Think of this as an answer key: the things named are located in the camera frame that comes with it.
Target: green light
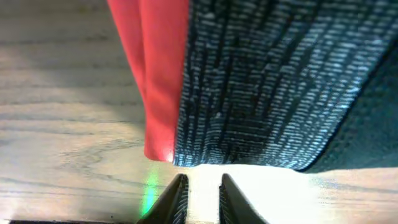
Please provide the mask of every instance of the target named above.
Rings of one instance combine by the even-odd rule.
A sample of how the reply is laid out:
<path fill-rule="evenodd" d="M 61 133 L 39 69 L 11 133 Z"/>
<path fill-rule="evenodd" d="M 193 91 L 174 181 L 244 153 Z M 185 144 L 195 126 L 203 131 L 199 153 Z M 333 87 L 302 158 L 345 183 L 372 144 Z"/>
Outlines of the green light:
<path fill-rule="evenodd" d="M 157 174 L 155 172 L 152 172 L 147 179 L 147 184 L 144 191 L 144 198 L 142 200 L 141 216 L 145 215 L 156 201 L 156 185 Z"/>

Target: wood grain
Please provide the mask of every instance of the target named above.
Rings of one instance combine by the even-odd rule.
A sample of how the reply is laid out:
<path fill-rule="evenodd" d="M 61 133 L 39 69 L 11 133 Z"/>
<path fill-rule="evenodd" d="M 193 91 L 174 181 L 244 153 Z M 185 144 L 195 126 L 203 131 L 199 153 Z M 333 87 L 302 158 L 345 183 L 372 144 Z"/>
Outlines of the wood grain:
<path fill-rule="evenodd" d="M 193 169 L 143 155 L 144 108 L 105 1 L 0 0 L 0 219 L 134 222 L 190 178 L 190 223 L 215 223 L 228 172 L 270 223 L 397 223 L 398 169 L 304 175 Z"/>

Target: wooden floor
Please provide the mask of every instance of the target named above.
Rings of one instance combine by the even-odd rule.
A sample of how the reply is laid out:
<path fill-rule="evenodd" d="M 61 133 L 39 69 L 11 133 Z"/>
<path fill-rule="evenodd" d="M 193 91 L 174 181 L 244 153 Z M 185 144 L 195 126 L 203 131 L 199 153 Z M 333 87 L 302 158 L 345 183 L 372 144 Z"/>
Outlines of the wooden floor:
<path fill-rule="evenodd" d="M 398 223 L 398 169 L 304 175 L 149 161 L 142 101 L 106 2 L 0 6 L 0 220 L 134 222 L 183 172 L 188 220 L 216 223 L 228 172 L 271 224 Z"/>

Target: black fabric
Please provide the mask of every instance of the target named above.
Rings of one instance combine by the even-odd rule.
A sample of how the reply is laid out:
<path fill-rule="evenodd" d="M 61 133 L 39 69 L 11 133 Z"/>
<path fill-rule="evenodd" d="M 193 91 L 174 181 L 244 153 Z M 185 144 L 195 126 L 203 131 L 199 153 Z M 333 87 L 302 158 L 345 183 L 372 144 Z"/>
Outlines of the black fabric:
<path fill-rule="evenodd" d="M 382 0 L 193 0 L 174 164 L 314 163 L 397 13 Z"/>
<path fill-rule="evenodd" d="M 305 172 L 398 167 L 398 41 L 390 51 L 325 152 Z"/>

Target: red fabric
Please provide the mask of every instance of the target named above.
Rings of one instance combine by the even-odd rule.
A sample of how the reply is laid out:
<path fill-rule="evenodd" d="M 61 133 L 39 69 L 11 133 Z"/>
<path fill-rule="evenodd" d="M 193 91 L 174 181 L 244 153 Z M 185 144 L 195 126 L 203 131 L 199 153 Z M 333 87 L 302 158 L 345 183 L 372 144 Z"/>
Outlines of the red fabric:
<path fill-rule="evenodd" d="M 108 0 L 108 4 L 144 101 L 144 154 L 152 160 L 172 162 L 188 0 Z"/>

